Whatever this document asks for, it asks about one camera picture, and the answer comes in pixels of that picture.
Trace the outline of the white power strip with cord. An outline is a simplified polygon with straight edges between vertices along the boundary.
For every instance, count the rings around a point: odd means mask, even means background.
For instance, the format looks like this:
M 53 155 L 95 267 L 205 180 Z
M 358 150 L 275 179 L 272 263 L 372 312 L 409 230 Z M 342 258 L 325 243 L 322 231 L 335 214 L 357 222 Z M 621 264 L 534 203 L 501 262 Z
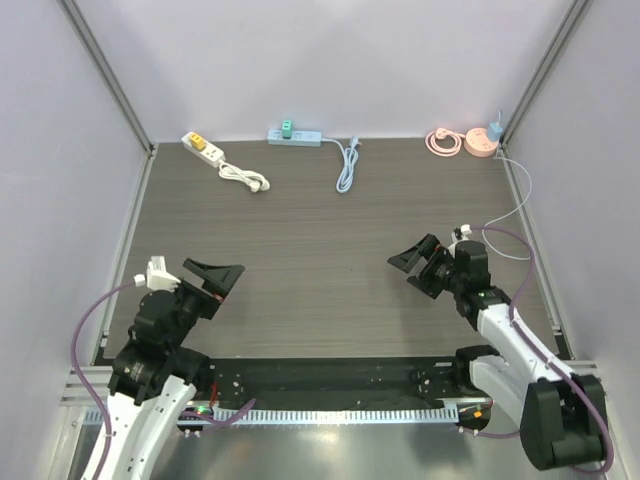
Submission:
M 218 175 L 223 180 L 235 181 L 244 184 L 252 193 L 266 192 L 270 189 L 270 183 L 265 176 L 259 174 L 253 170 L 241 169 L 226 160 L 224 151 L 215 144 L 206 141 L 206 148 L 202 151 L 194 149 L 189 141 L 189 135 L 191 132 L 187 132 L 182 138 L 183 146 L 203 160 L 205 163 L 217 170 Z

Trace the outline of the yellow plug adapter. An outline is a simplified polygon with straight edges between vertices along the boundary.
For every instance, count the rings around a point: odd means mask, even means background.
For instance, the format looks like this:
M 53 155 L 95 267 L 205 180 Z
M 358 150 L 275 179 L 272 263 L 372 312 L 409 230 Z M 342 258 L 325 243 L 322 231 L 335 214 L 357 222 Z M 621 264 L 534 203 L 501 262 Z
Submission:
M 189 135 L 189 141 L 191 146 L 197 151 L 202 151 L 206 148 L 205 139 L 195 132 L 191 132 Z

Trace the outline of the light blue power strip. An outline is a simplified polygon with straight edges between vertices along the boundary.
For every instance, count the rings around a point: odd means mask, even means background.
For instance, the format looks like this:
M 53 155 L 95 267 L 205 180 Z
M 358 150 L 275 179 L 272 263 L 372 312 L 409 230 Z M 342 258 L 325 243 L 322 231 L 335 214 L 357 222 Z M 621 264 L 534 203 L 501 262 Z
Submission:
M 344 146 L 336 139 L 324 137 L 320 131 L 292 130 L 284 133 L 282 129 L 271 129 L 267 132 L 266 139 L 270 145 L 276 146 L 321 147 L 323 143 L 336 145 L 342 156 L 342 169 L 336 181 L 336 191 L 346 194 L 351 190 L 359 160 L 360 139 L 357 136 L 352 136 L 349 144 Z

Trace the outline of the teal plug adapter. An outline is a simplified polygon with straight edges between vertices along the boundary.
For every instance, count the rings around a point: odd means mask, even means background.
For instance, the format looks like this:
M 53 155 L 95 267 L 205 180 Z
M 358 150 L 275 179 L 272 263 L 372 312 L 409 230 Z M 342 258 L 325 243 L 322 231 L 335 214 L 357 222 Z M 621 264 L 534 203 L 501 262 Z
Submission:
M 291 120 L 286 119 L 281 124 L 281 135 L 283 139 L 289 140 L 293 136 L 293 123 Z

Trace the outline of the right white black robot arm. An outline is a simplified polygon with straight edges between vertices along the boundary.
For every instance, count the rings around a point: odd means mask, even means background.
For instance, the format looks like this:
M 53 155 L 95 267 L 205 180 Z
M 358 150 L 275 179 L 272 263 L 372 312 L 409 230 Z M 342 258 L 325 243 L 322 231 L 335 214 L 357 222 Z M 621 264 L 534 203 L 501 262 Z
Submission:
M 608 472 L 615 453 L 600 380 L 578 374 L 529 329 L 516 299 L 493 285 L 486 247 L 471 239 L 473 230 L 455 229 L 450 246 L 428 234 L 388 260 L 430 298 L 451 293 L 460 316 L 485 339 L 457 350 L 453 388 L 466 396 L 481 390 L 495 401 L 517 425 L 536 469 L 587 473 L 598 463 L 598 473 Z M 425 266 L 412 274 L 420 260 Z

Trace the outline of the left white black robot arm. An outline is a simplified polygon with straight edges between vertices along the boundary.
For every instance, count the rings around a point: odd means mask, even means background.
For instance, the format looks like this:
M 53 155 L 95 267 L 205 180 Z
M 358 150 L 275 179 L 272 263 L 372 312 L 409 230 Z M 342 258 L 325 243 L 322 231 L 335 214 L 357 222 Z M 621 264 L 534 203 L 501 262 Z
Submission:
M 82 474 L 85 479 L 147 479 L 187 404 L 212 387 L 208 356 L 182 343 L 201 319 L 210 320 L 244 273 L 242 265 L 213 266 L 186 259 L 200 286 L 169 273 L 153 256 L 132 285 L 147 288 L 113 359 L 108 395 L 101 398 L 79 364 L 81 384 L 101 412 L 103 424 Z

